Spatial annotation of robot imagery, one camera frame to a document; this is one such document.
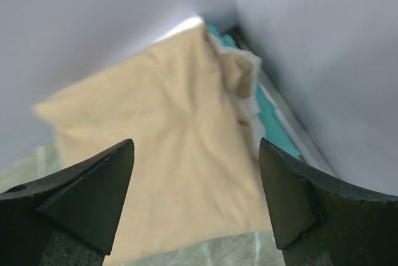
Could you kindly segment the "tan t shirt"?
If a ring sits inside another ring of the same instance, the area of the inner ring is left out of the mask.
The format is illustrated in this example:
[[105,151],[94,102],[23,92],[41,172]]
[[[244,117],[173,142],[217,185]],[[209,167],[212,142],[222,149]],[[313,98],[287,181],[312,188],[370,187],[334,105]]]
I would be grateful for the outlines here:
[[271,227],[251,122],[211,36],[205,25],[185,30],[35,105],[63,167],[134,142],[106,265]]

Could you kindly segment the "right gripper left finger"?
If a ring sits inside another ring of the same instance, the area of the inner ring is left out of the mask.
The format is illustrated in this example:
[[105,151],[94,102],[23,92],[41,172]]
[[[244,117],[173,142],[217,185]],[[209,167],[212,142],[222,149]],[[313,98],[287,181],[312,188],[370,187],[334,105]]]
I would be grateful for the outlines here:
[[2,265],[102,265],[112,251],[134,165],[126,139],[1,193]]

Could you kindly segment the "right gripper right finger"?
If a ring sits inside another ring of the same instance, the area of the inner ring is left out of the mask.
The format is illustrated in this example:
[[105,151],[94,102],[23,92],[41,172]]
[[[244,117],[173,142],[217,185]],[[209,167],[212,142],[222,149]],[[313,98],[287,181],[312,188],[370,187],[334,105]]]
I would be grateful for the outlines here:
[[268,140],[261,180],[286,265],[397,265],[397,197],[352,185]]

